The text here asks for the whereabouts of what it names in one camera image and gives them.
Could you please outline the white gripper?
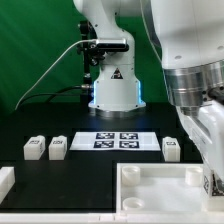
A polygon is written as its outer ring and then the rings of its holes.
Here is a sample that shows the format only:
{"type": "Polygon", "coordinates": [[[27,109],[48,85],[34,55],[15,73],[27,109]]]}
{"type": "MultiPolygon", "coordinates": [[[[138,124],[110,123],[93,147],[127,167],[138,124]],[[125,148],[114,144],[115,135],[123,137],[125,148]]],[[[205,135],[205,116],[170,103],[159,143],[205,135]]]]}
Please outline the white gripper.
{"type": "Polygon", "coordinates": [[[176,108],[181,125],[216,174],[224,174],[224,106],[215,100],[185,115],[176,108]]]}

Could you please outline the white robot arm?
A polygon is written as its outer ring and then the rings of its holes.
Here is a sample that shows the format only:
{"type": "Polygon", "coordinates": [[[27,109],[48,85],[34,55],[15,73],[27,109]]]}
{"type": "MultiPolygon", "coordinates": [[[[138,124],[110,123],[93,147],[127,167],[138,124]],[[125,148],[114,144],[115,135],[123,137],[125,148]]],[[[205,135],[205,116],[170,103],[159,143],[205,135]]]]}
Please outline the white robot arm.
{"type": "Polygon", "coordinates": [[[73,0],[97,34],[103,52],[89,107],[105,115],[143,108],[134,75],[134,39],[115,22],[141,14],[162,49],[169,102],[203,155],[224,179],[224,106],[209,92],[224,87],[224,0],[73,0]]]}

